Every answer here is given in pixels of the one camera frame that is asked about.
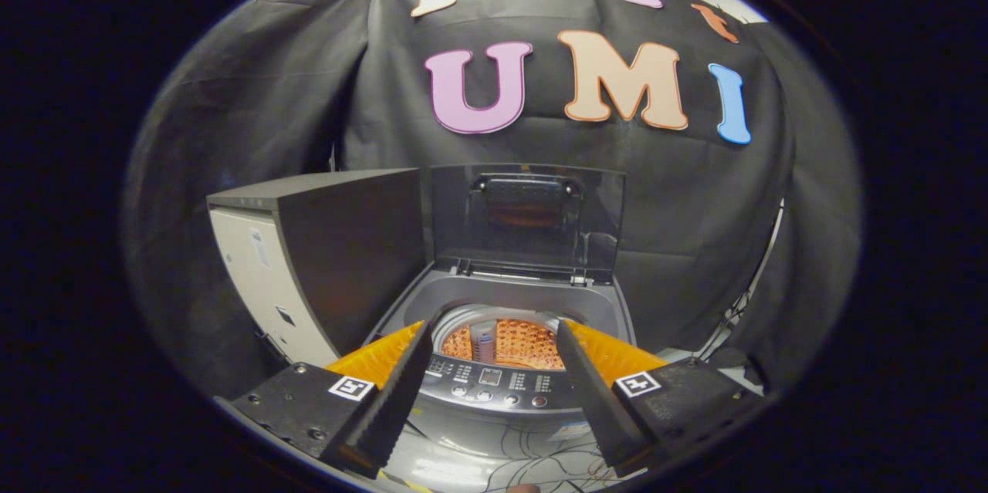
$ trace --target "washing machine drum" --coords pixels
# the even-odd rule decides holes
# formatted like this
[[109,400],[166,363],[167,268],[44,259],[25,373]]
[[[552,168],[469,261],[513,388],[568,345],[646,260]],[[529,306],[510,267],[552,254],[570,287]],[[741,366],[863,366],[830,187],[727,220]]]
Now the washing machine drum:
[[435,325],[435,352],[460,360],[530,370],[564,370],[555,334],[564,316],[486,304],[466,304]]

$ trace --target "blue letter i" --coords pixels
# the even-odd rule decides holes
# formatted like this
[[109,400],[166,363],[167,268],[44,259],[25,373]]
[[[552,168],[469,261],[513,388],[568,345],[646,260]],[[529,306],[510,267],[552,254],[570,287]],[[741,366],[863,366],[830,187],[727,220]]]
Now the blue letter i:
[[751,132],[744,121],[744,100],[741,99],[741,75],[736,72],[710,63],[710,74],[717,78],[720,88],[720,103],[724,109],[724,118],[717,125],[717,133],[728,142],[747,144],[751,142]]

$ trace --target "lid hinge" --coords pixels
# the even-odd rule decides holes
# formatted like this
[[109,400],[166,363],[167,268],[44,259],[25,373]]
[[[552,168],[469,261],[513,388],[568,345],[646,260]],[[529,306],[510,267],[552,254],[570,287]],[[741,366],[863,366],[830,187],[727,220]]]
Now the lid hinge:
[[456,265],[449,268],[449,275],[470,275],[470,261],[457,258]]
[[569,275],[569,283],[572,286],[586,286],[593,285],[594,280],[588,278],[585,268],[573,268],[572,274]]
[[254,336],[257,337],[258,339],[261,339],[262,343],[268,345],[268,349],[269,351],[271,351],[272,355],[274,355],[275,357],[279,357],[282,360],[285,360],[286,363],[289,364],[293,363],[293,360],[290,359],[290,357],[285,354],[285,351],[282,350],[281,346],[278,346],[278,343],[275,341],[275,338],[269,335],[268,333],[262,331],[262,329],[256,323],[254,324]]

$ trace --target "digital display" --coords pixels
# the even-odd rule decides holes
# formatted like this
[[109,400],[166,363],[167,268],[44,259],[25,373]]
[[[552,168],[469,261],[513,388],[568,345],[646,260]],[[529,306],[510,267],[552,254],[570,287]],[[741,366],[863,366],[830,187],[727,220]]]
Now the digital display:
[[484,367],[480,373],[480,383],[497,387],[497,384],[501,383],[501,370],[491,370],[490,367]]

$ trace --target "label sticker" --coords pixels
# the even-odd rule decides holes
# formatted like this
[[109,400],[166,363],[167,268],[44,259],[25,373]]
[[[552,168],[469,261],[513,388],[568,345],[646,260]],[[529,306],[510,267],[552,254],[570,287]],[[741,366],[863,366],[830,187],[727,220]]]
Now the label sticker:
[[641,373],[633,374],[633,376],[622,377],[617,380],[617,384],[624,391],[624,394],[628,395],[628,398],[662,387],[662,385],[653,380],[652,376],[649,376],[647,371],[641,371]]
[[264,238],[261,236],[261,232],[257,229],[250,230],[250,238],[254,241],[254,250],[257,251],[257,259],[264,265],[265,268],[270,269],[271,264],[268,262],[268,251],[264,248]]
[[343,376],[332,387],[329,387],[329,392],[348,400],[360,401],[364,396],[367,396],[373,387],[374,384],[370,381]]
[[553,434],[548,441],[568,441],[571,439],[578,439],[579,437],[585,436],[585,434],[590,433],[590,424],[587,422],[575,422],[572,424],[566,424],[563,427],[559,427],[559,430]]

